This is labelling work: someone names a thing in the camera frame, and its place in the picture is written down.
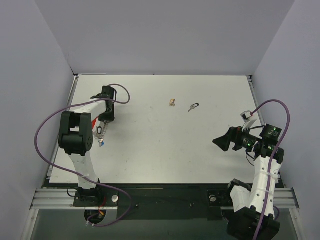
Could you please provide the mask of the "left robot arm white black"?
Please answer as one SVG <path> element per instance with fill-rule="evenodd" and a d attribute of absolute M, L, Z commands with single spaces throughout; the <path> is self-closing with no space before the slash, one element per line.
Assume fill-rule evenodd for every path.
<path fill-rule="evenodd" d="M 117 99 L 117 91 L 111 86 L 103 86 L 101 93 L 91 99 L 92 103 L 61 114 L 58 144 L 80 174 L 77 197 L 97 206 L 103 200 L 103 193 L 97 185 L 100 180 L 94 171 L 90 150 L 94 136 L 102 144 L 106 124 L 115 120 L 113 101 Z"/>

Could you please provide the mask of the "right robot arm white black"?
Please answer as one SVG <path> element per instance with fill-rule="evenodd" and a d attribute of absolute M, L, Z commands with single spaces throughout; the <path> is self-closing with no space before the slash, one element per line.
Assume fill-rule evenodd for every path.
<path fill-rule="evenodd" d="M 254 152 L 254 178 L 249 185 L 233 179 L 223 192 L 224 201 L 233 205 L 227 216 L 227 234 L 238 240 L 271 240 L 280 230 L 274 211 L 274 194 L 284 150 L 276 149 L 282 129 L 266 124 L 259 137 L 230 127 L 227 133 L 212 142 L 224 152 L 234 143 L 233 150 Z"/>

